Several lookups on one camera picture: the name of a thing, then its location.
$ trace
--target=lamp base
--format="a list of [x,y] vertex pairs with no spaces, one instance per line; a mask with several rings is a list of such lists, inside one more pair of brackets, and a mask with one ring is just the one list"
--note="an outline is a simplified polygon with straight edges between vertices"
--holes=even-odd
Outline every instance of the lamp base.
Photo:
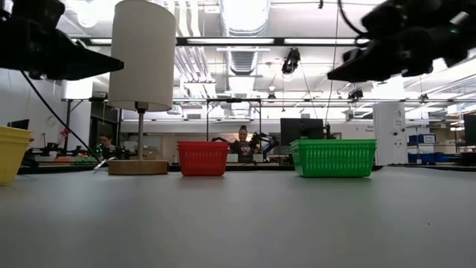
[[109,175],[160,175],[169,172],[169,162],[164,160],[111,160]]

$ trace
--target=computer monitor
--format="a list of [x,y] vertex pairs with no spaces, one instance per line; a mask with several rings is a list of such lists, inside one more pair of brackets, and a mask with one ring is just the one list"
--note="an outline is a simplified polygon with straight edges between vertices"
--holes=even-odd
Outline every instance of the computer monitor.
[[309,118],[281,118],[281,145],[289,146],[291,142],[300,138],[323,139],[323,120]]
[[28,130],[28,125],[30,124],[30,119],[13,121],[7,124],[7,127],[17,128],[21,130]]
[[463,115],[464,136],[467,145],[476,145],[476,115]]

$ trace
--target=lamp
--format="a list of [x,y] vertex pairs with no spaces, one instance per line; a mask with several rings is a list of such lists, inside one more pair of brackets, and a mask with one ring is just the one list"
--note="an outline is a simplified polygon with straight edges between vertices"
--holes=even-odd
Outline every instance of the lamp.
[[138,122],[138,160],[111,161],[109,174],[167,172],[167,162],[144,160],[144,113],[172,109],[176,19],[166,8],[150,1],[125,0],[115,6],[111,55],[124,61],[124,69],[111,73],[109,105],[135,110]]

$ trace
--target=table surface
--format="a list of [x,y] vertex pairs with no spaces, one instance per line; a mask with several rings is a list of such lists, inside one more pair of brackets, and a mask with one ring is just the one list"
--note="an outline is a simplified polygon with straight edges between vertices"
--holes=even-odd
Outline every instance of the table surface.
[[27,175],[0,230],[0,267],[476,267],[476,178]]

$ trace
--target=basket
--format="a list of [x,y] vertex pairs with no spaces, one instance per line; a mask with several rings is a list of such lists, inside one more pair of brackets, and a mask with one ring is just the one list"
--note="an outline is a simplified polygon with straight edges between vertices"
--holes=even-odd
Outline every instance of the basket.
[[29,131],[0,127],[0,185],[15,180],[29,144]]
[[372,172],[376,140],[296,140],[291,143],[303,177],[363,177]]
[[221,176],[225,173],[228,144],[179,141],[181,173],[184,176]]

